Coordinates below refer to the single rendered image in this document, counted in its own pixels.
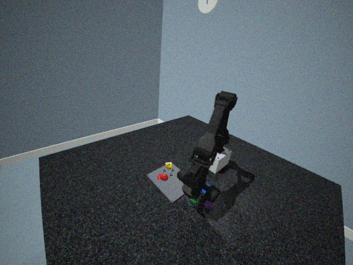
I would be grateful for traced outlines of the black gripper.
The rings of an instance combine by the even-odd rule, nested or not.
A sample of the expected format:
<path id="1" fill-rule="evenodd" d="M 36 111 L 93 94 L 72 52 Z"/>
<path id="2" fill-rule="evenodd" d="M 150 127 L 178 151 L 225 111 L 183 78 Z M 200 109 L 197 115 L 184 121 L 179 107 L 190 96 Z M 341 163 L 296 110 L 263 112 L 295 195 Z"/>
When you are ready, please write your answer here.
<path id="1" fill-rule="evenodd" d="M 188 168 L 184 167 L 177 173 L 177 178 L 181 182 L 183 182 L 183 184 L 185 184 L 185 182 L 183 181 L 183 177 L 187 173 L 188 170 L 189 170 Z M 213 186 L 213 185 L 211 187 L 209 187 L 208 185 L 205 184 L 205 182 L 207 180 L 206 179 L 207 175 L 208 175 L 208 173 L 201 180 L 201 184 L 202 184 L 203 190 L 206 191 L 206 193 L 204 195 L 203 203 L 206 200 L 210 201 L 211 203 L 214 203 L 214 201 L 217 199 L 217 197 L 220 194 L 220 190 L 217 187 Z"/>

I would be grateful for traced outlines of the green gear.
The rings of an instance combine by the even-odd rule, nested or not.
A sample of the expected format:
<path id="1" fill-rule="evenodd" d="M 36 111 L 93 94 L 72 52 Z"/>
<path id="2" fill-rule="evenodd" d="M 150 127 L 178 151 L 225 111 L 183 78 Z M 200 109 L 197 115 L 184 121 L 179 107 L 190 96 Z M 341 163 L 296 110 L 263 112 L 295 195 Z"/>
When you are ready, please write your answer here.
<path id="1" fill-rule="evenodd" d="M 194 204 L 194 203 L 196 204 L 196 203 L 198 203 L 198 201 L 199 201 L 198 199 L 195 200 L 194 198 L 193 198 L 193 199 L 189 199 L 189 200 L 190 200 L 191 203 L 193 203 L 193 204 Z"/>

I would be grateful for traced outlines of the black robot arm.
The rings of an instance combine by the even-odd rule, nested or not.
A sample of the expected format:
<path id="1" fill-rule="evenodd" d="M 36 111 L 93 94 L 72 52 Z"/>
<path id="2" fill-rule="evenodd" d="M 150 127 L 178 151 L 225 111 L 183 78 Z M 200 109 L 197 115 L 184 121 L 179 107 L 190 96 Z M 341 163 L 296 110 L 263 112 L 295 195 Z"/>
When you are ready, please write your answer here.
<path id="1" fill-rule="evenodd" d="M 213 166 L 216 154 L 223 152 L 224 145 L 229 144 L 229 131 L 227 122 L 230 111 L 237 102 L 235 93 L 221 91 L 215 95 L 215 109 L 205 134 L 195 144 L 190 157 L 193 162 L 183 177 L 185 184 L 182 186 L 183 193 L 190 199 L 197 199 L 202 191 L 201 180 L 208 173 L 210 166 Z M 197 158 L 194 155 L 198 156 Z M 211 158 L 211 159 L 210 159 Z"/>

